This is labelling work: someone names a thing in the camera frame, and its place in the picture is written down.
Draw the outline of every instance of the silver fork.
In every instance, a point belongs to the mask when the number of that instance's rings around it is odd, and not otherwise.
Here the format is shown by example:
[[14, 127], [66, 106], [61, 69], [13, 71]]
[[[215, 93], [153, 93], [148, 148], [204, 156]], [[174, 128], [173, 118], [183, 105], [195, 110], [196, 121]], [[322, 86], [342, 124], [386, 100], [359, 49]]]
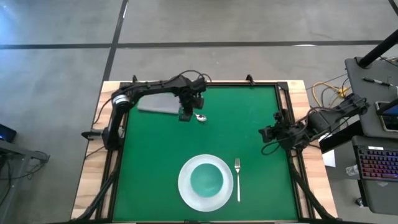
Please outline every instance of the silver fork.
[[238, 202], [241, 202], [241, 186], [239, 184], [239, 171], [241, 170], [240, 158], [235, 159], [235, 170], [236, 170], [236, 183], [238, 184]]

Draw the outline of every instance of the keyboard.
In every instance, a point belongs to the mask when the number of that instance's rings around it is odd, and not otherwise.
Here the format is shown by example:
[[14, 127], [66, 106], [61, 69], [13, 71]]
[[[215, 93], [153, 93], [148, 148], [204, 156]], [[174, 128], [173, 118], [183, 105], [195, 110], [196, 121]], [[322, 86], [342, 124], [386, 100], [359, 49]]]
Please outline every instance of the keyboard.
[[398, 181], [398, 149], [374, 146], [354, 148], [362, 179]]

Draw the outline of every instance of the white plate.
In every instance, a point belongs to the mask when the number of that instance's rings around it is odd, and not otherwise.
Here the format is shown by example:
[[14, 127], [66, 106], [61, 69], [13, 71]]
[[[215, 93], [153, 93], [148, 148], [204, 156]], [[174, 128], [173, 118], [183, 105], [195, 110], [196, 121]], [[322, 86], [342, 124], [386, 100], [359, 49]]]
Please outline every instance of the white plate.
[[[213, 164], [223, 175], [223, 186], [221, 190], [212, 197], [201, 197], [191, 186], [191, 174], [201, 164]], [[191, 208], [200, 212], [211, 212], [221, 208], [230, 198], [234, 188], [232, 172], [228, 165], [220, 158], [212, 155], [199, 155], [188, 160], [181, 168], [178, 176], [178, 190], [184, 202]]]

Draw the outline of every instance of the pen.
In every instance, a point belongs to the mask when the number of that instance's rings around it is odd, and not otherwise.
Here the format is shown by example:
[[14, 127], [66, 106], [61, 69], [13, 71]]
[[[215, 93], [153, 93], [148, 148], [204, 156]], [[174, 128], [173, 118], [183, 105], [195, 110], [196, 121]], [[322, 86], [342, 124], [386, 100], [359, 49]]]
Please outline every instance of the pen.
[[362, 77], [362, 79], [364, 81], [366, 81], [366, 82], [377, 83], [377, 84], [384, 85], [384, 86], [394, 86], [393, 84], [382, 82], [382, 81], [379, 81], [379, 80], [374, 80], [374, 79], [371, 79], [371, 78]]

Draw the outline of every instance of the wooden table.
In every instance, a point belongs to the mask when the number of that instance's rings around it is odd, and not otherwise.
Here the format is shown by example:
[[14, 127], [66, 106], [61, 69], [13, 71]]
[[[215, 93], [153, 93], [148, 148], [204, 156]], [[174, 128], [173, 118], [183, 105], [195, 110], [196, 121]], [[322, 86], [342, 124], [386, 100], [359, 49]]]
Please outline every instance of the wooden table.
[[[219, 82], [246, 82], [246, 81], [219, 81]], [[272, 81], [256, 81], [256, 82], [276, 82]], [[289, 85], [290, 100], [292, 102], [295, 119], [304, 117], [310, 105], [308, 103], [307, 92], [305, 91], [305, 85], [302, 80], [282, 80], [281, 82], [287, 82]], [[111, 97], [112, 92], [119, 88], [120, 82], [104, 82], [99, 96], [99, 102], [97, 106], [97, 114], [100, 108], [103, 106], [106, 100]], [[282, 104], [286, 106], [285, 97], [282, 97]], [[112, 112], [112, 106], [108, 103], [102, 112], [99, 121], [94, 125], [94, 129], [103, 129], [108, 125], [109, 117]], [[99, 149], [103, 146], [102, 140], [90, 141], [87, 149], [87, 154]], [[305, 163], [305, 170], [307, 173], [308, 182], [311, 191], [317, 197], [319, 202], [324, 208], [334, 217], [337, 217], [335, 203], [331, 194], [329, 180], [326, 174], [325, 165], [323, 163], [322, 154], [319, 149], [315, 147], [307, 147], [303, 151], [303, 158]], [[92, 202], [96, 194], [98, 193], [101, 186], [101, 179], [104, 171], [104, 164], [106, 159], [106, 150], [102, 149], [97, 153], [91, 155], [84, 163], [83, 170], [80, 177], [80, 183], [75, 199], [71, 218], [79, 217], [86, 209], [86, 207]], [[299, 190], [300, 201], [303, 208], [304, 217], [308, 217], [308, 211], [306, 209], [306, 199], [303, 192]], [[108, 191], [105, 202], [102, 217], [106, 217], [108, 212], [108, 200], [110, 196], [110, 190]]]

